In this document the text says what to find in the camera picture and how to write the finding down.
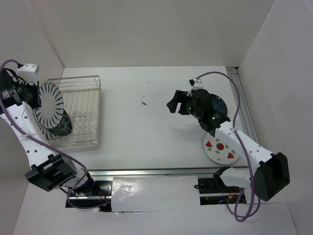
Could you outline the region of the blue striped plate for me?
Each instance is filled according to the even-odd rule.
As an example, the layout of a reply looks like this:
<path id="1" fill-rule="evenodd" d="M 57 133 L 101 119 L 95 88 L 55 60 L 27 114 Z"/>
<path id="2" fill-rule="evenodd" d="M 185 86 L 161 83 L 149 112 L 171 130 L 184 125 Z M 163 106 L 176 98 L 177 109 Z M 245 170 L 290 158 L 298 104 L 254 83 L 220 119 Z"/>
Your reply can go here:
<path id="1" fill-rule="evenodd" d="M 44 83 L 39 88 L 41 107 L 34 113 L 40 125 L 47 129 L 55 128 L 63 117 L 64 100 L 61 91 L 53 83 Z"/>
<path id="2" fill-rule="evenodd" d="M 55 140 L 57 138 L 60 137 L 60 135 L 56 135 L 53 132 L 51 132 L 50 130 L 48 130 L 47 128 L 43 127 L 41 124 L 39 124 L 39 129 L 41 130 L 43 136 L 47 139 L 47 140 Z"/>

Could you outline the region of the dark blue glazed plate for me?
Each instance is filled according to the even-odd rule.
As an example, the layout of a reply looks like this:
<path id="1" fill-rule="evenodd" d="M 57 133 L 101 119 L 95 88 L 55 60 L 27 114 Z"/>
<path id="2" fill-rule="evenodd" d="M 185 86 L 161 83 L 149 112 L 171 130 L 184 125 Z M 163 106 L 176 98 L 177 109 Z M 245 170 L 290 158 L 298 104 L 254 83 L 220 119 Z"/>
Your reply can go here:
<path id="1" fill-rule="evenodd" d="M 222 98 L 215 94 L 210 94 L 211 105 L 210 105 L 210 114 L 209 120 L 214 121 L 230 121 L 227 116 L 227 105 Z"/>
<path id="2" fill-rule="evenodd" d="M 67 136 L 72 132 L 72 123 L 65 110 L 63 110 L 63 116 L 58 127 L 59 136 Z"/>

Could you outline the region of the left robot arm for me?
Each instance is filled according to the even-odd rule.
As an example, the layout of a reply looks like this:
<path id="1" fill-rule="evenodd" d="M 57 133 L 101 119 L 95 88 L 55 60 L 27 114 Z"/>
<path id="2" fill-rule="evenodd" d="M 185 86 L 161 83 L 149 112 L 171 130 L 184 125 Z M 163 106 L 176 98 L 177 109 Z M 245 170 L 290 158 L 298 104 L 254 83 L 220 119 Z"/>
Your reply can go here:
<path id="1" fill-rule="evenodd" d="M 71 194 L 90 196 L 97 183 L 84 168 L 48 141 L 72 132 L 72 123 L 64 110 L 64 99 L 53 83 L 39 84 L 35 70 L 22 77 L 9 68 L 0 70 L 0 117 L 12 128 L 26 152 L 31 170 L 27 180 L 45 190 L 67 187 Z"/>

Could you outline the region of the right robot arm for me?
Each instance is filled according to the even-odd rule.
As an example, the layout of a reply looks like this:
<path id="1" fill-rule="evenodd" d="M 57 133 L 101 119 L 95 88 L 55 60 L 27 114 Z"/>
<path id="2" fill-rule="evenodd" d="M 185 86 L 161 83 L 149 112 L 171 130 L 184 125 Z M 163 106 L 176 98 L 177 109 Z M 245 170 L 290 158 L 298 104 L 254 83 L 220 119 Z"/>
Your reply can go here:
<path id="1" fill-rule="evenodd" d="M 224 192 L 229 187 L 249 188 L 253 196 L 267 202 L 290 183 L 287 157 L 281 152 L 265 149 L 236 128 L 225 113 L 214 108 L 207 90 L 177 90 L 167 108 L 170 113 L 192 115 L 207 134 L 229 147 L 231 154 L 245 158 L 246 169 L 226 165 L 214 174 L 215 190 Z"/>

